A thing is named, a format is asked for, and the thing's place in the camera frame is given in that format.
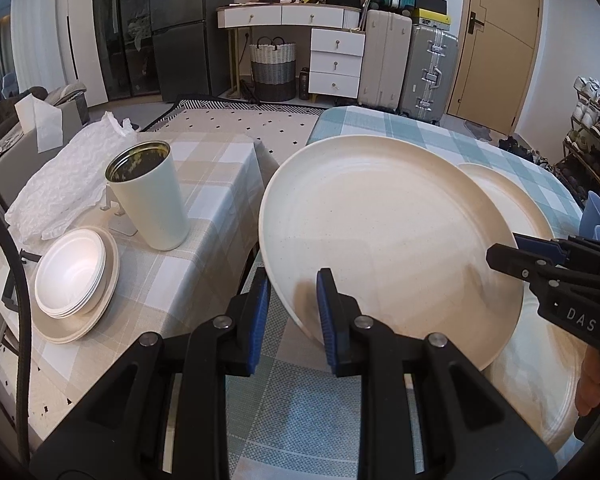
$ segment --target curtain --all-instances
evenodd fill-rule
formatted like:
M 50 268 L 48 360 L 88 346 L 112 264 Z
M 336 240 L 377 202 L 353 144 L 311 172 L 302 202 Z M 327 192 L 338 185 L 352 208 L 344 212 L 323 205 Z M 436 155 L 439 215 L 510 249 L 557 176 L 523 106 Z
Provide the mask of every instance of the curtain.
M 11 20 L 6 16 L 0 20 L 0 90 L 4 75 L 15 70 L 11 51 Z
M 65 86 L 56 0 L 11 0 L 11 47 L 20 91 Z

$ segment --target large beige plate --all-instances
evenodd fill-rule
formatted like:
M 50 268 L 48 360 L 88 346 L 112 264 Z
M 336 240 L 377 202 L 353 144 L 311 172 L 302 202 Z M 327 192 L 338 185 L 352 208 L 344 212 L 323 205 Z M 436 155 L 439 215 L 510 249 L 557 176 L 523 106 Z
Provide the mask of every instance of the large beige plate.
M 78 313 L 64 319 L 54 319 L 42 312 L 36 303 L 34 295 L 30 294 L 31 320 L 33 325 L 43 338 L 52 343 L 69 343 L 80 339 L 91 330 L 102 314 L 104 314 L 104 311 L 113 296 L 113 291 L 116 289 L 116 283 L 118 282 L 120 257 L 118 255 L 118 245 L 116 244 L 116 241 L 106 229 L 96 226 L 85 227 L 97 232 L 104 242 L 106 260 L 102 279 L 107 280 L 107 283 L 104 292 L 102 293 L 102 298 L 97 306 L 85 314 Z
M 483 369 L 511 337 L 523 284 L 491 270 L 514 246 L 489 197 L 458 168 L 402 140 L 339 136 L 289 158 L 264 193 L 267 273 L 289 315 L 322 341 L 315 279 L 331 267 L 362 312 L 397 333 L 445 333 Z
M 485 191 L 513 232 L 553 237 L 540 208 L 506 176 L 478 164 L 459 164 L 458 168 Z M 570 437 L 578 417 L 573 399 L 583 350 L 580 341 L 538 316 L 538 298 L 526 286 L 511 341 L 485 370 L 491 383 L 553 452 Z

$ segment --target hand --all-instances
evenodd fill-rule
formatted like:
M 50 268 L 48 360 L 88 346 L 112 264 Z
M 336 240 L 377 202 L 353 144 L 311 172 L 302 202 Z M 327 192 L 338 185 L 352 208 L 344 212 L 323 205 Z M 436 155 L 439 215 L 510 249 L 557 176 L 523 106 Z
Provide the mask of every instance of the hand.
M 600 403 L 600 352 L 587 346 L 582 366 L 580 380 L 576 389 L 576 409 L 580 416 L 589 412 Z

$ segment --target gray refrigerator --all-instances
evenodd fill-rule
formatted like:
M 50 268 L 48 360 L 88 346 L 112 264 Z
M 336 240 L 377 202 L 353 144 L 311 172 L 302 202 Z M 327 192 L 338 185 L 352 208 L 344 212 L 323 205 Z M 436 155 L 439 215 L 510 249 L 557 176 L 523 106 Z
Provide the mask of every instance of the gray refrigerator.
M 220 95 L 230 86 L 229 47 L 218 7 L 233 0 L 150 0 L 155 64 L 162 98 Z

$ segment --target black shoe box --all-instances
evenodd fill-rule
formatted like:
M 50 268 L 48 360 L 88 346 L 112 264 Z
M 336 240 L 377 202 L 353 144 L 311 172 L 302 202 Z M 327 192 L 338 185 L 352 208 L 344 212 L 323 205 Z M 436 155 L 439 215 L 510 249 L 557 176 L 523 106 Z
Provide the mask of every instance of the black shoe box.
M 416 9 L 427 9 L 446 14 L 446 0 L 416 0 Z

